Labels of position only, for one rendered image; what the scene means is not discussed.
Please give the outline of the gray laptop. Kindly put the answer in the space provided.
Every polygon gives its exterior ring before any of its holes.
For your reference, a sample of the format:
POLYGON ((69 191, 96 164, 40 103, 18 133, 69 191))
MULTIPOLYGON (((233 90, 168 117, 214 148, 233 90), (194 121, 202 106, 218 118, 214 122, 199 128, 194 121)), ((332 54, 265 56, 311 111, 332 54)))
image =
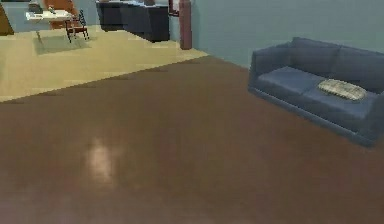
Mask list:
POLYGON ((43 13, 42 7, 37 2, 30 2, 28 4, 28 11, 32 12, 34 14, 42 14, 43 13))

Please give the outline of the dark kitchen cupboard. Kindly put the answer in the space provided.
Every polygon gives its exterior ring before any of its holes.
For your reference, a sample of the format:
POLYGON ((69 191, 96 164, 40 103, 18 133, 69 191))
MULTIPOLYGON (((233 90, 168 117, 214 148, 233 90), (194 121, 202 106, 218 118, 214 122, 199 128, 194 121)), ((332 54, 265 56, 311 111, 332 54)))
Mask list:
POLYGON ((125 30, 150 42, 170 39, 168 6, 146 6, 136 0, 96 2, 101 29, 125 30))

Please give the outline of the dark blue sofa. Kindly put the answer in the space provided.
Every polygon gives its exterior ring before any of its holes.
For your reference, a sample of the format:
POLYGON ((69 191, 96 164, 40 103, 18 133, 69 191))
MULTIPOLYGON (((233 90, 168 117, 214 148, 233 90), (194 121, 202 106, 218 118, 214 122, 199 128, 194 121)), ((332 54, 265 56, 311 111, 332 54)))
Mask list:
POLYGON ((295 37, 252 53, 248 91, 360 145, 384 135, 383 53, 295 37), (319 88, 329 79, 366 94, 329 94, 319 88))

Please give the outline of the dark wooden chair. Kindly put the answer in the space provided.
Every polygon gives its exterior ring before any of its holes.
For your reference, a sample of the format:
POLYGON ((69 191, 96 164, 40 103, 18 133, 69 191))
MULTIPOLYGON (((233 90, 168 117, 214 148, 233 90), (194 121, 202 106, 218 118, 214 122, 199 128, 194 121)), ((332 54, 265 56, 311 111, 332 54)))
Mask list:
POLYGON ((77 16, 65 21, 65 30, 69 42, 76 37, 78 33, 82 33, 85 40, 89 40, 87 23, 84 17, 84 11, 80 10, 77 16))

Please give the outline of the beige patterned cushion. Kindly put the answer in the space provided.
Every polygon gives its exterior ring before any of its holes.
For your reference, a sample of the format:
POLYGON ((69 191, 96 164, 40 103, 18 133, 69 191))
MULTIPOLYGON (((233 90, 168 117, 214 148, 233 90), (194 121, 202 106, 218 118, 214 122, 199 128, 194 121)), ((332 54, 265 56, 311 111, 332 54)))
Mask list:
POLYGON ((318 84, 318 88, 326 93, 353 101, 361 100, 367 95, 364 88, 336 79, 323 80, 318 84))

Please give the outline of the orange brown door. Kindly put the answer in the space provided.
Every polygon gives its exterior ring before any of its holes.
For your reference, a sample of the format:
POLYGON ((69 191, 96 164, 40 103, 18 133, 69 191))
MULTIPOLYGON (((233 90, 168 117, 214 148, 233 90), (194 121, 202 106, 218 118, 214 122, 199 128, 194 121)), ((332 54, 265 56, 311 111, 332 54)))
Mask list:
MULTIPOLYGON (((55 10, 65 10, 73 15, 78 15, 78 10, 75 7, 73 0, 42 0, 45 7, 48 8, 52 6, 55 10)), ((50 22, 52 29, 61 29, 65 28, 64 22, 50 22)))

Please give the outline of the white table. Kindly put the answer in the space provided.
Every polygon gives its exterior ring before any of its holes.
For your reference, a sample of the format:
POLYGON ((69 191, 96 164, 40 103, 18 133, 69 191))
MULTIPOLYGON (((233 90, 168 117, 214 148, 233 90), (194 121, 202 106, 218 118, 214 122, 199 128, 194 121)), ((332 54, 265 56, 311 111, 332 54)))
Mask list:
POLYGON ((49 22, 72 21, 74 15, 65 10, 55 10, 54 12, 45 10, 42 14, 26 12, 25 17, 26 21, 32 24, 43 24, 49 22))

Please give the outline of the reddish brown door frame post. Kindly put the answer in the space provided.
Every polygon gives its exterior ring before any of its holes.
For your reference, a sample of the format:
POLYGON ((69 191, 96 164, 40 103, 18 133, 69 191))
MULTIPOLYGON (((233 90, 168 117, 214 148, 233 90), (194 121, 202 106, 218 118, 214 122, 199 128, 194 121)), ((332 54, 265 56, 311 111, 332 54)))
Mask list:
POLYGON ((179 0, 179 25, 180 25, 180 47, 182 50, 192 48, 191 28, 191 1, 179 0))

